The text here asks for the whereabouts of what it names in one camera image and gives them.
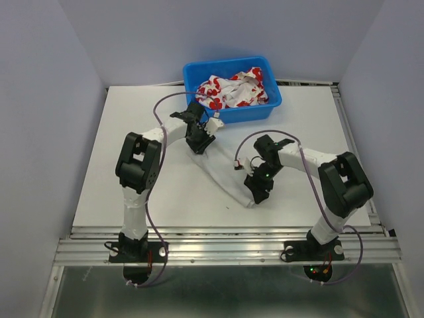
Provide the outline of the plain white skirt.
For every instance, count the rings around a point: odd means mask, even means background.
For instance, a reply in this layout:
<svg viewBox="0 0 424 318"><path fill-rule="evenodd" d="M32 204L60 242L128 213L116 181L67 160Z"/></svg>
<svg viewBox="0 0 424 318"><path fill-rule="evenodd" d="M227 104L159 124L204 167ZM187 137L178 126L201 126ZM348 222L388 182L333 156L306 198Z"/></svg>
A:
<svg viewBox="0 0 424 318"><path fill-rule="evenodd" d="M219 140L213 141L203 154L195 154L194 151L189 150L187 155L241 206L250 209L256 205L252 192L244 185L247 173L244 170L235 170L230 150Z"/></svg>

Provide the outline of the red poppy floral skirt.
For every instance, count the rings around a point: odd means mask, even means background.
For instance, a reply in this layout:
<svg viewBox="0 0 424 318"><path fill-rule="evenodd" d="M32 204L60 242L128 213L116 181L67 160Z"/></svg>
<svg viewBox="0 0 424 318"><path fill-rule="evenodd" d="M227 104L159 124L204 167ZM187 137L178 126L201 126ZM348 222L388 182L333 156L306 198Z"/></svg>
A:
<svg viewBox="0 0 424 318"><path fill-rule="evenodd" d="M198 86L195 100L212 110L264 105L269 97L263 79L260 67L239 72L229 79L211 75Z"/></svg>

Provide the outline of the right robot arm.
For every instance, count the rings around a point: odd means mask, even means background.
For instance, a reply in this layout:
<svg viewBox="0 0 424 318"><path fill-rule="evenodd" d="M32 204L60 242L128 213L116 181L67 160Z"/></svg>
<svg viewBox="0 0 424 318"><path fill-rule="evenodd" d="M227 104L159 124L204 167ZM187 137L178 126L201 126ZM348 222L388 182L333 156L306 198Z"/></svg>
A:
<svg viewBox="0 0 424 318"><path fill-rule="evenodd" d="M339 235L348 228L347 221L374 195L357 157L351 152L326 154L302 147L295 137L274 141L265 134L254 143L259 166L251 160L235 158L236 169L246 171L245 186L259 204L268 199L274 187L274 177L283 168L293 168L306 174L310 184L318 180L320 188L312 191L321 216L303 240L284 243L280 258L284 262L319 262L344 260Z"/></svg>

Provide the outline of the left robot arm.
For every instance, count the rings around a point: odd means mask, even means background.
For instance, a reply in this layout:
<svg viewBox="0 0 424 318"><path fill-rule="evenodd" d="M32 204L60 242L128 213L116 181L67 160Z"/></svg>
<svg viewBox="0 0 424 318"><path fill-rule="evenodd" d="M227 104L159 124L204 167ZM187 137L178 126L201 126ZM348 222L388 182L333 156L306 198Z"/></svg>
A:
<svg viewBox="0 0 424 318"><path fill-rule="evenodd" d="M203 121L205 108L192 101L185 111L170 115L158 128L143 134L130 132L125 137L117 160L115 175L123 189L124 219L116 243L107 243L110 262L146 262L148 227L146 199L160 173L163 151L173 142L185 139L194 154L203 154L215 140Z"/></svg>

